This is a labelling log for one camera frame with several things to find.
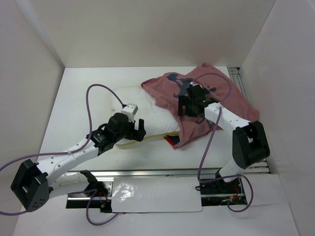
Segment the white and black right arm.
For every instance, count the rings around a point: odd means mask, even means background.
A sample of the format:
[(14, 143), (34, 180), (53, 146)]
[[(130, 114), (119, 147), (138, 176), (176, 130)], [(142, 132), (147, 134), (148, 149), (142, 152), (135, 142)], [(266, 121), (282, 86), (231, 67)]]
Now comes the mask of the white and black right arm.
[[(221, 193), (227, 192), (232, 181), (240, 178), (246, 169), (270, 156), (263, 124), (258, 120), (251, 122), (241, 118), (223, 105), (230, 94), (231, 89), (218, 101), (206, 97), (205, 88), (201, 85), (190, 85), (187, 94), (179, 96), (178, 102), (178, 116), (203, 117), (215, 123), (198, 168), (197, 178), (200, 184), (215, 182), (216, 190)], [(218, 127), (232, 138), (232, 157), (216, 172), (213, 180), (202, 180), (202, 166)]]

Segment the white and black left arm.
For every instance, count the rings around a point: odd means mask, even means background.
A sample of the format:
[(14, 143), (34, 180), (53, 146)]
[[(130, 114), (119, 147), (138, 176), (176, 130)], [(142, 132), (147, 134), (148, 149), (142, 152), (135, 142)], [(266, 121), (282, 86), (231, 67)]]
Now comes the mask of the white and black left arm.
[(82, 192), (92, 196), (95, 192), (107, 194), (103, 182), (87, 170), (68, 176), (66, 173), (83, 162), (94, 159), (122, 139), (141, 142), (146, 135), (144, 120), (130, 121), (127, 115), (115, 113), (98, 129), (87, 135), (77, 146), (83, 149), (75, 152), (72, 147), (63, 155), (50, 155), (37, 163), (24, 161), (11, 184), (11, 190), (27, 212), (41, 208), (50, 198)]

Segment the red and pink patterned pillowcase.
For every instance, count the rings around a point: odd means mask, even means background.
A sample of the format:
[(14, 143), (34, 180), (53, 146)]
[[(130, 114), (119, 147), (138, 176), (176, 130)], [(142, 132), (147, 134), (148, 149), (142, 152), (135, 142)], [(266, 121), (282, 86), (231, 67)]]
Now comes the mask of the red and pink patterned pillowcase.
[(179, 142), (173, 147), (174, 149), (208, 135), (214, 127), (212, 121), (207, 121), (202, 117), (178, 116), (178, 97), (187, 95), (187, 88), (194, 79), (202, 85), (207, 98), (212, 97), (218, 101), (223, 101), (231, 89), (223, 105), (241, 118), (249, 121), (259, 119), (259, 111), (251, 106), (237, 86), (224, 73), (209, 64), (196, 67), (186, 75), (178, 72), (165, 73), (160, 77), (142, 82), (141, 87), (155, 98), (158, 107), (167, 109), (178, 123)]

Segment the white pillow with yellow edge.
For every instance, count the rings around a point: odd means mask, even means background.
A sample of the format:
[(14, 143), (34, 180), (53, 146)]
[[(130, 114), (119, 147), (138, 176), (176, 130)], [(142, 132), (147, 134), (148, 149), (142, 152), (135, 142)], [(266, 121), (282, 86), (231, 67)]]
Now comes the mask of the white pillow with yellow edge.
[(172, 114), (168, 110), (156, 106), (155, 98), (146, 93), (141, 86), (116, 88), (114, 93), (124, 104), (137, 105), (138, 111), (135, 119), (144, 120), (146, 131), (144, 140), (179, 135), (180, 128)]

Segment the aluminium side rail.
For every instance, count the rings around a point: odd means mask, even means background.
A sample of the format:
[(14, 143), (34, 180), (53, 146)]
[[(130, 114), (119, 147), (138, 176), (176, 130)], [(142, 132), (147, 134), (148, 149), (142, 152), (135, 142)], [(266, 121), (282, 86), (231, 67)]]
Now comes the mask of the aluminium side rail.
[(228, 109), (223, 114), (227, 118), (225, 131), (232, 136), (232, 157), (220, 170), (220, 175), (235, 179), (236, 175), (241, 175), (254, 163), (267, 158), (270, 149), (261, 122), (250, 122)]

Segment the aluminium table edge rail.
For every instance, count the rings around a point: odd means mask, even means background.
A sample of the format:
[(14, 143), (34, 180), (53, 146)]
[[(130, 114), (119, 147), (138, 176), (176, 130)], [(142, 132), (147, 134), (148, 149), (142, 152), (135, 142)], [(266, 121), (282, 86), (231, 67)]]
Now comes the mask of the aluminium table edge rail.
[(95, 177), (187, 177), (197, 176), (198, 169), (159, 169), (90, 172)]

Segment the white glossy cover plate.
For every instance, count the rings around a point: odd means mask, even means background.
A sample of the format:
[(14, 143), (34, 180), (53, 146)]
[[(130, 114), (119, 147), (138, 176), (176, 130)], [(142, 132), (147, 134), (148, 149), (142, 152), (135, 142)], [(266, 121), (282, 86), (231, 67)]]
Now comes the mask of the white glossy cover plate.
[(195, 177), (116, 178), (111, 208), (115, 213), (198, 212), (198, 185)]

